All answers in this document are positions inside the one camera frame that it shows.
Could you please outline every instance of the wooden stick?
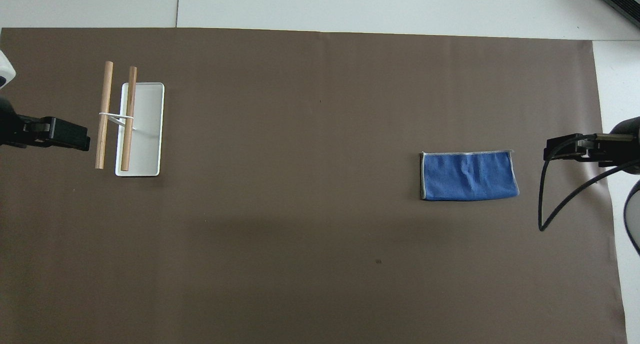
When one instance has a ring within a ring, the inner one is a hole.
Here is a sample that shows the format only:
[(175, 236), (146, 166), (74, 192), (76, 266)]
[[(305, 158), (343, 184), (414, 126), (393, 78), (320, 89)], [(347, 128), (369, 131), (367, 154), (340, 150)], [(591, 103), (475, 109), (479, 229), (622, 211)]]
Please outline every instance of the wooden stick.
[[(138, 68), (135, 66), (131, 66), (128, 69), (128, 92), (127, 95), (127, 109), (126, 115), (133, 116), (133, 108), (135, 104), (135, 86), (136, 80), (138, 78)], [(122, 156), (121, 156), (121, 170), (128, 171), (128, 161), (131, 157), (131, 136), (133, 134), (133, 119), (125, 119), (124, 126), (124, 141), (122, 143)]]
[[(109, 101), (111, 100), (112, 77), (114, 77), (114, 63), (107, 61), (104, 64), (104, 78), (102, 80), (102, 103), (100, 104), (101, 113), (109, 113)], [(100, 126), (98, 127), (98, 148), (96, 149), (96, 169), (104, 168), (104, 151), (107, 141), (107, 116), (100, 115)]]

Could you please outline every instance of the brown mat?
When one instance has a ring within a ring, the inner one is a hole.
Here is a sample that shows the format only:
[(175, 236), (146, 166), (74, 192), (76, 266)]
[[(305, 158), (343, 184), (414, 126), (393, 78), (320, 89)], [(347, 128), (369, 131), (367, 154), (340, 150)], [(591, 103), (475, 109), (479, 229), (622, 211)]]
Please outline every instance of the brown mat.
[[(0, 147), (3, 342), (625, 342), (608, 191), (544, 233), (547, 138), (601, 130), (587, 41), (4, 29), (19, 114), (96, 138), (129, 65), (161, 174)], [(520, 196), (419, 200), (419, 153), (513, 149)], [(554, 162), (547, 212), (598, 172)]]

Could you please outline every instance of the blue towel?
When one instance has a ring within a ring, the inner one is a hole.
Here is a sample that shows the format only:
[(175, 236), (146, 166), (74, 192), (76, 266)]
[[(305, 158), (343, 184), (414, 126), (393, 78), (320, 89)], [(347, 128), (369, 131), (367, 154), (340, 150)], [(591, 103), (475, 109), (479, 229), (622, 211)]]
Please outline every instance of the blue towel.
[(511, 153), (511, 150), (423, 152), (423, 200), (476, 201), (517, 196), (520, 192)]

